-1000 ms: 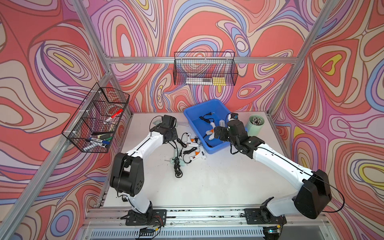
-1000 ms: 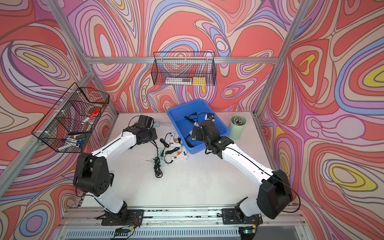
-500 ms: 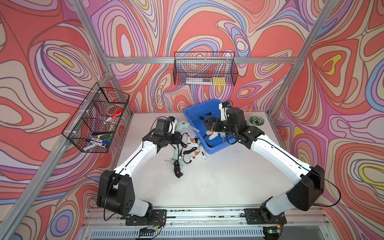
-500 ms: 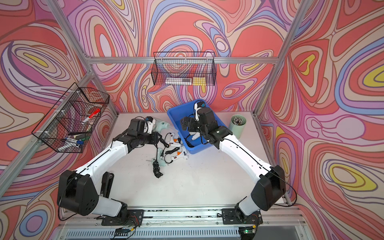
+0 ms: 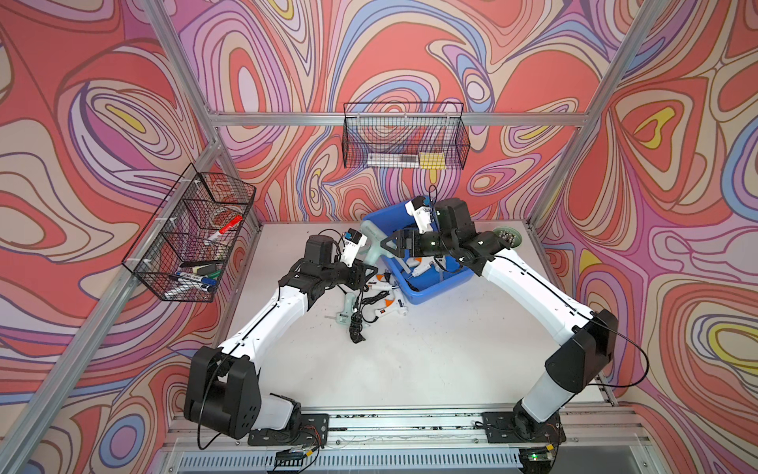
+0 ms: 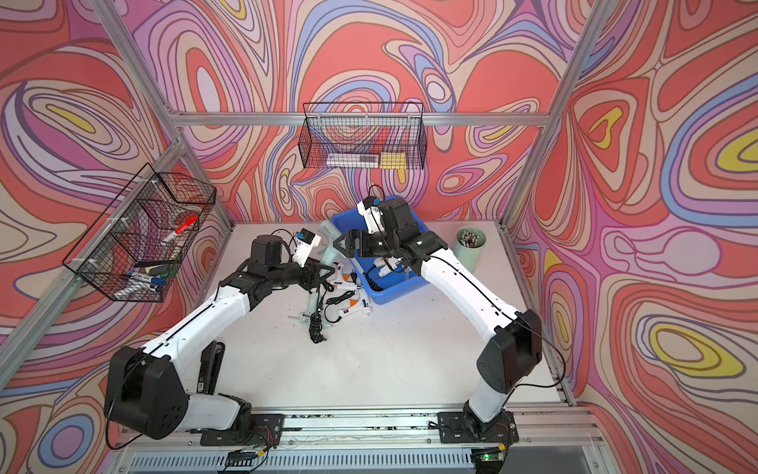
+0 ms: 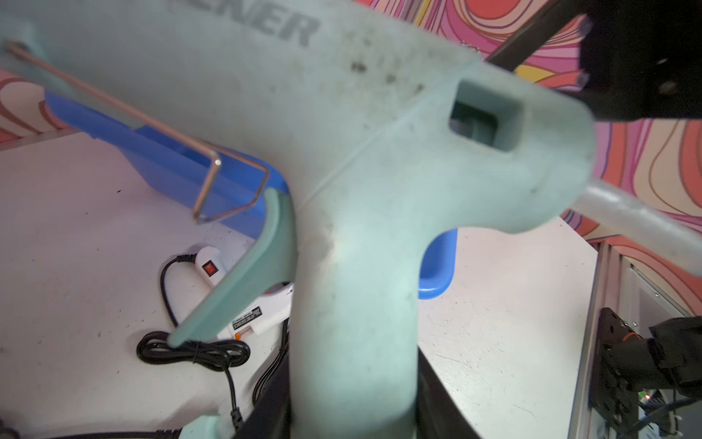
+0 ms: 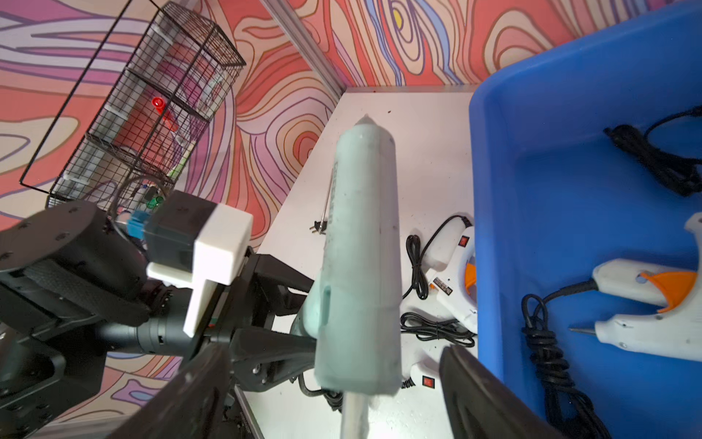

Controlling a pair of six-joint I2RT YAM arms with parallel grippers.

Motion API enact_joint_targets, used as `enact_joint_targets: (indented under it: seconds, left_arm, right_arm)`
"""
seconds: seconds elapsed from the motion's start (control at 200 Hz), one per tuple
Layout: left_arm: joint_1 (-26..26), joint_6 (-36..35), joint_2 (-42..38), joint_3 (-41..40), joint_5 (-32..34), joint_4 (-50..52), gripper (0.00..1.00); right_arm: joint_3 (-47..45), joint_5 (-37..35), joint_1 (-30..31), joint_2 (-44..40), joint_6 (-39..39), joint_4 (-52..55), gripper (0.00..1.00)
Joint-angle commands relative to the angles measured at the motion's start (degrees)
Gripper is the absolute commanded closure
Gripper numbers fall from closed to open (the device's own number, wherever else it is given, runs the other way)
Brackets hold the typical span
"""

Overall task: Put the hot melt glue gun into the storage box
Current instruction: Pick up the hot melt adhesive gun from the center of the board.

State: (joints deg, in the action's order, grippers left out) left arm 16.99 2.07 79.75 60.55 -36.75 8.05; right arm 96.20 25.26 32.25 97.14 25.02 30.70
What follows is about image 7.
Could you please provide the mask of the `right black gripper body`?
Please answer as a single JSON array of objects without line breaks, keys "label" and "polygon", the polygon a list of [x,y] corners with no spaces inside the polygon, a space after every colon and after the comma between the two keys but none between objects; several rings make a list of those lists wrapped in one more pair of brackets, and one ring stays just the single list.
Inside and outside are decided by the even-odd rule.
[{"label": "right black gripper body", "polygon": [[548,1],[487,62],[513,71],[576,16],[588,78],[570,97],[597,120],[700,119],[698,1]]}]

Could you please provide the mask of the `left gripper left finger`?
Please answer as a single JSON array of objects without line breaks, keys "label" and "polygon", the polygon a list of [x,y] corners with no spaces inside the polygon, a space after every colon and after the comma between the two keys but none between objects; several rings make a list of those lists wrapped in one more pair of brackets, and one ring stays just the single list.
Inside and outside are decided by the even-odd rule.
[{"label": "left gripper left finger", "polygon": [[274,373],[271,383],[255,405],[252,414],[233,439],[288,439],[291,437],[291,385],[289,359]]}]

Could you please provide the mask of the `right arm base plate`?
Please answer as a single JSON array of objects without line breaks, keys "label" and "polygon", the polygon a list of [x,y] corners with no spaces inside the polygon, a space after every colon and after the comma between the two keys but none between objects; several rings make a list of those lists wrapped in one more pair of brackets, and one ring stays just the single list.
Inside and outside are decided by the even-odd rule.
[{"label": "right arm base plate", "polygon": [[647,427],[679,435],[676,411],[701,401],[701,318],[672,318],[644,338],[609,307],[600,311],[589,404],[619,438]]}]

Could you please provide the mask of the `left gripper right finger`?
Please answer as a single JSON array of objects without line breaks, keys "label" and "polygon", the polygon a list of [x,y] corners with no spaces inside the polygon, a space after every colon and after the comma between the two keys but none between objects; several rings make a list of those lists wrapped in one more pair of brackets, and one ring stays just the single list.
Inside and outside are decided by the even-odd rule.
[{"label": "left gripper right finger", "polygon": [[417,437],[424,439],[480,439],[429,360],[418,353]]}]

